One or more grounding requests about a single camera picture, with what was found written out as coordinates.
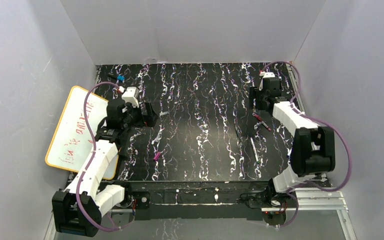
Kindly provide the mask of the black pen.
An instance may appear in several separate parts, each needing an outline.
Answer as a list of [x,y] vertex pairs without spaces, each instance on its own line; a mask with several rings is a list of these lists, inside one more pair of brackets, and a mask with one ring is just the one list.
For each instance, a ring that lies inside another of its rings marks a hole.
[[239,129],[237,124],[234,124],[234,130],[235,130],[235,134],[236,134],[236,137],[237,137],[238,145],[242,145],[243,144],[242,135],[240,133],[240,129]]

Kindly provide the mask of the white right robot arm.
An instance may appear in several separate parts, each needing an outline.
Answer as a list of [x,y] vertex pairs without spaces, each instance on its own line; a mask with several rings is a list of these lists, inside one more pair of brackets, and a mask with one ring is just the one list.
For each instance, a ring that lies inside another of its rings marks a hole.
[[310,179],[334,170],[335,133],[331,127],[320,126],[305,118],[292,102],[282,95],[281,80],[264,72],[259,86],[249,89],[249,107],[268,112],[292,135],[289,165],[271,178],[264,190],[266,200],[286,195]]

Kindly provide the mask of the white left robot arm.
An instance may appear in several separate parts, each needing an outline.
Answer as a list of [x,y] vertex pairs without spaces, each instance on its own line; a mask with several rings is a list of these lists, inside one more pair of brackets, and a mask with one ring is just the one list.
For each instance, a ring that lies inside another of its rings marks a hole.
[[113,181],[100,190],[104,173],[121,154],[123,138],[134,128],[154,127],[159,116],[150,102],[144,108],[122,99],[110,100],[106,116],[92,132],[87,161],[72,182],[52,197],[55,229],[59,233],[94,237],[98,231],[116,232],[121,226],[103,226],[103,216],[125,200],[126,184]]

